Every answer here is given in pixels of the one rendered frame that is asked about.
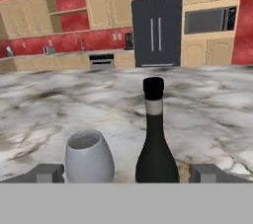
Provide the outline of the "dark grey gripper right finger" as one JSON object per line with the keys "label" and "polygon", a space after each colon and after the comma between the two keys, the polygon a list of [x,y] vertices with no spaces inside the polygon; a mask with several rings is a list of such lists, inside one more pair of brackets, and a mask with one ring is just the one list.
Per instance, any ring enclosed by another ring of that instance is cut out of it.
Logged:
{"label": "dark grey gripper right finger", "polygon": [[214,164],[191,164],[190,183],[207,184],[251,184],[251,181],[230,175]]}

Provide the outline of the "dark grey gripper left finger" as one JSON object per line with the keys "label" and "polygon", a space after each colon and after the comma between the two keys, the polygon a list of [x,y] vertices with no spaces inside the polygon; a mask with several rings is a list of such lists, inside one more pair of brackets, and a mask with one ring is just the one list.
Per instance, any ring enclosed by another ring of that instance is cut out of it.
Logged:
{"label": "dark grey gripper left finger", "polygon": [[63,164],[38,164],[25,174],[4,180],[4,183],[40,184],[63,183]]}

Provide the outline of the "white stemless wine glass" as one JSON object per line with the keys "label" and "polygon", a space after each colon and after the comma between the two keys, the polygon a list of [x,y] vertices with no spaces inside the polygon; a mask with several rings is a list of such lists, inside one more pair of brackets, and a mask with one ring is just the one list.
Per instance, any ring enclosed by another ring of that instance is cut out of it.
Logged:
{"label": "white stemless wine glass", "polygon": [[65,174],[70,183],[110,183],[115,175],[112,152],[103,134],[79,131],[67,140]]}

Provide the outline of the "dark green wine bottle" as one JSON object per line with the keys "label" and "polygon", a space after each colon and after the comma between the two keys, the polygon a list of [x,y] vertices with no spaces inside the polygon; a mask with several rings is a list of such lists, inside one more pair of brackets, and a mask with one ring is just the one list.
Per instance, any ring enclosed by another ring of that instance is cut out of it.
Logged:
{"label": "dark green wine bottle", "polygon": [[165,140],[163,129],[163,91],[161,77],[143,80],[146,109],[146,137],[135,166],[137,183],[177,183],[178,168]]}

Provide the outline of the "beige base cabinets run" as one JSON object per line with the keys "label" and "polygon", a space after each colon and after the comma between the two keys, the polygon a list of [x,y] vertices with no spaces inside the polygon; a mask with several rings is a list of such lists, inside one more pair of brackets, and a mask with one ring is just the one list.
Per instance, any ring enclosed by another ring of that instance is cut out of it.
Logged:
{"label": "beige base cabinets run", "polygon": [[135,67],[135,57],[133,50],[113,49],[2,58],[0,59],[0,72],[75,69],[88,70],[92,69],[90,66],[89,56],[92,54],[105,53],[112,53],[115,56],[114,68],[124,69]]}

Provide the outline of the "silver toaster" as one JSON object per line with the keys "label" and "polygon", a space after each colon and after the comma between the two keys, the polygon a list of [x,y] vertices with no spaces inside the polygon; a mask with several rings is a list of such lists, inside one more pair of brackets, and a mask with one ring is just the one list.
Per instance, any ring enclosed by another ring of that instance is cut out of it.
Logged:
{"label": "silver toaster", "polygon": [[45,46],[42,49],[45,55],[55,54],[55,47],[54,46]]}

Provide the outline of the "steel dishwasher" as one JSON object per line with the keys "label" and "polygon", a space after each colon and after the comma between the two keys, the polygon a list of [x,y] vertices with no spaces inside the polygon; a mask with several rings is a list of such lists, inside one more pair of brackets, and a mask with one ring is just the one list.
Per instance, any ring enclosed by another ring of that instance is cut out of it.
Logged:
{"label": "steel dishwasher", "polygon": [[112,69],[115,67],[115,56],[112,53],[92,54],[89,59],[92,69]]}

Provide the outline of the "grey sink tap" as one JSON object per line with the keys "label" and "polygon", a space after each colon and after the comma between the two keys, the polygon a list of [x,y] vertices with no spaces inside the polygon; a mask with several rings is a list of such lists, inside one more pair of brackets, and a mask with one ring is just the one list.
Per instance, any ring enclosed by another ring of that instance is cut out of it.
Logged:
{"label": "grey sink tap", "polygon": [[81,51],[85,51],[85,45],[84,45],[84,43],[83,43],[83,40],[82,40],[82,38],[81,37],[77,37],[76,39],[75,39],[75,45],[76,46],[80,46],[80,50]]}

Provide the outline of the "black double-door fridge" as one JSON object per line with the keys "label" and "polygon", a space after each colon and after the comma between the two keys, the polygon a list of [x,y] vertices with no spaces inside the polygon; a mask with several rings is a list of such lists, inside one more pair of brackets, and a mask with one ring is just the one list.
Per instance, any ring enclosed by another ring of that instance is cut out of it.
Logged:
{"label": "black double-door fridge", "polygon": [[131,2],[136,67],[181,65],[183,0]]}

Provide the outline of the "black coffee machine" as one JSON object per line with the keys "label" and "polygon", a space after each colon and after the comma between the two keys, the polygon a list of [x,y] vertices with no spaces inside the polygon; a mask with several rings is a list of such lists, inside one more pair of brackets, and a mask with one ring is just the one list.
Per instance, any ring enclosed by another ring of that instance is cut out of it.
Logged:
{"label": "black coffee machine", "polygon": [[125,33],[125,50],[133,49],[133,34]]}

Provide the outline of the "black microwave oven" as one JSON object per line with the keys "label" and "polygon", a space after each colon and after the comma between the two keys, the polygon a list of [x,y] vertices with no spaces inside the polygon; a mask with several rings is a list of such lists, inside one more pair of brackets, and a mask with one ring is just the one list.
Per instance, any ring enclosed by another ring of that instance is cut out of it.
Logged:
{"label": "black microwave oven", "polygon": [[185,13],[185,34],[203,34],[233,31],[236,6],[213,8]]}

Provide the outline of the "beige tall cupboard unit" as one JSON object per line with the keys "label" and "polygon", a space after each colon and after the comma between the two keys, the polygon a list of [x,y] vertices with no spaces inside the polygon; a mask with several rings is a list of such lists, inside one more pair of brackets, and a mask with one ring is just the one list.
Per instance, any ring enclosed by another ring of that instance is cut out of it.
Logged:
{"label": "beige tall cupboard unit", "polygon": [[240,0],[131,0],[137,67],[228,65]]}

